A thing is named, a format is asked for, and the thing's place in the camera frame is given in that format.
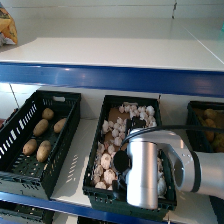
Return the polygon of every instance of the black plastic crate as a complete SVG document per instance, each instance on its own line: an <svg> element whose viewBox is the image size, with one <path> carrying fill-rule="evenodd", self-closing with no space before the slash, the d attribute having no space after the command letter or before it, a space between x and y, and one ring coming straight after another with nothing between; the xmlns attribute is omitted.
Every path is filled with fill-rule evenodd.
<svg viewBox="0 0 224 224"><path fill-rule="evenodd" d="M212 102L199 102L199 101L191 101L188 106L188 117L187 117L187 125L199 125L201 126L200 121L197 118L197 114L194 109L213 109L213 110L224 110L223 103L212 103ZM214 150L207 140L205 133L203 131L189 131L187 130L187 136L189 142L196 152L207 152L213 153Z"/></svg>
<svg viewBox="0 0 224 224"><path fill-rule="evenodd" d="M0 216L8 221L22 224L51 224L53 211L0 201Z"/></svg>
<svg viewBox="0 0 224 224"><path fill-rule="evenodd" d="M124 102L138 103L138 106L153 106L155 109L155 119L158 126L162 125L159 104L156 99L138 98L138 97L125 97L125 96L110 96L104 98L102 105L97 130L92 145L91 153L89 155L89 162L86 168L83 192L88 195L91 205L94 209L103 210L107 212L119 213L123 215L131 215L135 217L162 221L168 210L174 210L176 207L176 191L174 187L173 178L171 175L171 167L168 158L165 154L161 153L163 160L164 176L167 184L166 199L158 199L158 209L148 210L129 205L127 202L117 200L112 191L97 189L91 186L91 175L93 173L94 160L98 148L98 141L102 141L101 129L104 120L108 120L110 109L113 107L121 106Z"/></svg>
<svg viewBox="0 0 224 224"><path fill-rule="evenodd" d="M200 121L198 120L197 114L194 111L195 108L206 110L206 109L213 109L213 110L224 110L223 103L213 103L213 102L199 102L199 101L191 101L188 104L188 118L187 118L187 125L199 125L201 126ZM203 131L187 131L189 142L192 146L192 149L196 152L205 152L205 153L215 153L211 144L207 140ZM217 216L218 223L223 223L224 220L224 200L210 196L210 201L213 207L213 210Z"/></svg>
<svg viewBox="0 0 224 224"><path fill-rule="evenodd" d="M49 199L80 120L79 93L36 91L0 131L0 191ZM48 130L40 137L33 129L42 119L45 108L54 111ZM59 134L54 124L67 117ZM36 153L25 156L24 144L35 138L38 146L49 140L52 146L48 159L39 163Z"/></svg>

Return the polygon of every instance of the cable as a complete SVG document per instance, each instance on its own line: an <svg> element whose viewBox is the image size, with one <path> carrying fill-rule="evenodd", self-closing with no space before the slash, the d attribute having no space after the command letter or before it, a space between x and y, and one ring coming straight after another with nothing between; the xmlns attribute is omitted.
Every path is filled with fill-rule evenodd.
<svg viewBox="0 0 224 224"><path fill-rule="evenodd" d="M140 131L137 131L135 133L132 133L122 141L121 146L119 150L121 150L121 147L131 138L145 134L148 132L153 132L153 131L161 131L161 130L192 130L192 131L212 131L212 132L218 132L218 133L224 133L224 129L219 129L219 128L211 128L211 127L203 127L203 126L197 126L197 125L164 125L164 126L157 126L157 127L152 127L152 128L143 128Z"/></svg>

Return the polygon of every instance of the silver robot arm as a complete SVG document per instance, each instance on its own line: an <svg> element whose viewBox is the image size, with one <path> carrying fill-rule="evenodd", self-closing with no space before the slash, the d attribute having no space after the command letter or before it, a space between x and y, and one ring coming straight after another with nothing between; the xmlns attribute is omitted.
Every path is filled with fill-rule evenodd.
<svg viewBox="0 0 224 224"><path fill-rule="evenodd" d="M132 161L126 176L129 204L147 209L158 207L157 150L160 149L170 160L178 190L224 199L224 153L193 152L176 133L155 131L129 141L127 154Z"/></svg>

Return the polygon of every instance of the white mushroom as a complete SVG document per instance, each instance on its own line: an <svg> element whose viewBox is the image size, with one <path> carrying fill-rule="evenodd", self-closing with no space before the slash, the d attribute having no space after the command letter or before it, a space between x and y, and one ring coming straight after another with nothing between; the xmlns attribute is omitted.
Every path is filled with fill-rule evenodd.
<svg viewBox="0 0 224 224"><path fill-rule="evenodd" d="M115 180L115 173L113 170L109 169L104 172L104 180L107 184L112 184L112 181Z"/></svg>
<svg viewBox="0 0 224 224"><path fill-rule="evenodd" d="M98 182L100 182L100 177L97 174L94 174L91 184L95 186Z"/></svg>
<svg viewBox="0 0 224 224"><path fill-rule="evenodd" d="M119 132L125 132L125 125L121 125L119 128L118 128Z"/></svg>
<svg viewBox="0 0 224 224"><path fill-rule="evenodd" d="M101 144L100 142L98 142L98 150L103 154L103 152L105 150L104 144Z"/></svg>
<svg viewBox="0 0 224 224"><path fill-rule="evenodd" d="M117 129L114 129L114 130L112 131L112 136L113 136L114 138L116 138L118 135L119 135L119 131L118 131Z"/></svg>
<svg viewBox="0 0 224 224"><path fill-rule="evenodd" d="M116 154L116 152L112 152L112 153L111 153L110 156L111 156L112 159L114 158L115 154Z"/></svg>
<svg viewBox="0 0 224 224"><path fill-rule="evenodd" d="M125 113L129 113L129 111L130 111L130 105L125 106L124 107L124 111L125 111Z"/></svg>
<svg viewBox="0 0 224 224"><path fill-rule="evenodd" d="M94 174L101 176L103 174L103 167L101 165L98 165L94 170Z"/></svg>
<svg viewBox="0 0 224 224"><path fill-rule="evenodd" d="M109 121L108 125L109 125L110 128L113 128L114 127L114 122L113 121Z"/></svg>
<svg viewBox="0 0 224 224"><path fill-rule="evenodd" d="M123 124L123 120L120 117L118 117L117 123L120 124L120 125L122 125Z"/></svg>
<svg viewBox="0 0 224 224"><path fill-rule="evenodd" d="M107 149L108 149L108 147L109 147L109 145L110 145L110 144L109 144L109 142L108 142L108 141L106 141L106 142L104 142L103 144L104 144L104 148L107 150Z"/></svg>
<svg viewBox="0 0 224 224"><path fill-rule="evenodd" d="M111 156L107 153L104 153L101 157L101 165L105 170L108 170L110 167Z"/></svg>
<svg viewBox="0 0 224 224"><path fill-rule="evenodd" d="M114 129L117 129L118 130L119 127L120 127L120 124L118 124L118 123L115 123L114 124Z"/></svg>
<svg viewBox="0 0 224 224"><path fill-rule="evenodd" d="M114 139L114 145L121 146L122 139L120 137L116 137Z"/></svg>
<svg viewBox="0 0 224 224"><path fill-rule="evenodd" d="M110 187L108 187L107 190L112 191L113 190L112 185L110 185Z"/></svg>
<svg viewBox="0 0 224 224"><path fill-rule="evenodd" d="M146 113L147 113L148 115L154 116L154 114L155 114L155 110L154 110L154 108L153 108L152 106L148 106L148 107L146 108Z"/></svg>
<svg viewBox="0 0 224 224"><path fill-rule="evenodd" d="M110 155L112 155L112 153L115 151L114 146L113 146L113 145L110 145L110 146L108 147L107 151L108 151L108 153L109 153Z"/></svg>
<svg viewBox="0 0 224 224"><path fill-rule="evenodd" d="M134 111L134 110L137 110L137 106L136 105L131 105L131 109Z"/></svg>
<svg viewBox="0 0 224 224"><path fill-rule="evenodd" d="M120 111L120 113L122 113L122 114L124 113L124 106L123 106L123 104L122 104L122 106L119 107L119 111Z"/></svg>
<svg viewBox="0 0 224 224"><path fill-rule="evenodd" d="M161 178L163 176L163 172L160 172L159 170L158 170L158 175L157 175L157 181L159 181L159 179Z"/></svg>
<svg viewBox="0 0 224 224"><path fill-rule="evenodd" d="M130 110L130 118L132 119L133 117L136 117L136 114L134 111Z"/></svg>
<svg viewBox="0 0 224 224"><path fill-rule="evenodd" d="M108 123L108 121L104 120L102 129L103 129L103 134L106 134L109 131L109 123Z"/></svg>
<svg viewBox="0 0 224 224"><path fill-rule="evenodd" d="M124 140L124 138L125 138L125 133L124 133L124 132L120 132L120 133L119 133L119 137L120 137L122 140Z"/></svg>
<svg viewBox="0 0 224 224"><path fill-rule="evenodd" d="M141 112L139 116L140 118L142 118L142 120L148 119L148 115L146 114L146 112Z"/></svg>
<svg viewBox="0 0 224 224"><path fill-rule="evenodd" d="M139 111L139 113L141 113L142 112L142 107L138 107L138 111Z"/></svg>
<svg viewBox="0 0 224 224"><path fill-rule="evenodd" d="M149 120L150 122L151 122L151 121L156 121L156 119L155 119L153 116L151 116L151 115L149 115L148 120Z"/></svg>
<svg viewBox="0 0 224 224"><path fill-rule="evenodd" d="M103 182L98 182L95 186L95 188L99 189L107 189L106 185Z"/></svg>
<svg viewBox="0 0 224 224"><path fill-rule="evenodd" d="M137 109L134 110L134 113L136 114L136 117L139 117L140 113L139 113L139 111Z"/></svg>
<svg viewBox="0 0 224 224"><path fill-rule="evenodd" d="M158 181L158 196L163 196L164 194L166 194L166 182L161 177Z"/></svg>
<svg viewBox="0 0 224 224"><path fill-rule="evenodd" d="M158 166L158 170L159 171L163 170L162 161L158 157L157 157L157 166Z"/></svg>
<svg viewBox="0 0 224 224"><path fill-rule="evenodd" d="M156 122L155 121L151 121L150 122L150 124L149 124L149 127L156 127L157 126L157 124L156 124Z"/></svg>

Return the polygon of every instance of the blue shelf trim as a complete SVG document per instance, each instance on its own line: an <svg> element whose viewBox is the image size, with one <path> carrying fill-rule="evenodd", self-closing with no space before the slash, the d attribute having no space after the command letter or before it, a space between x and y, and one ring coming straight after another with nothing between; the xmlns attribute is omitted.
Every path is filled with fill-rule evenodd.
<svg viewBox="0 0 224 224"><path fill-rule="evenodd" d="M140 219L135 218L131 216L126 215L120 215L115 213L109 213L109 212L103 212L99 210L94 210L90 207L84 207L74 204L68 204L53 200L43 200L39 198L32 198L28 196L23 195L15 195L15 194L9 194L0 192L0 200L2 201L8 201L13 202L16 204L23 204L33 207L39 207L43 209L53 210L56 212L63 212L63 213L69 213L77 216L83 216L108 222L115 222L117 223L123 223L123 224L164 224L164 222L156 222L146 219Z"/></svg>
<svg viewBox="0 0 224 224"><path fill-rule="evenodd" d="M224 71L0 63L0 82L224 97Z"/></svg>

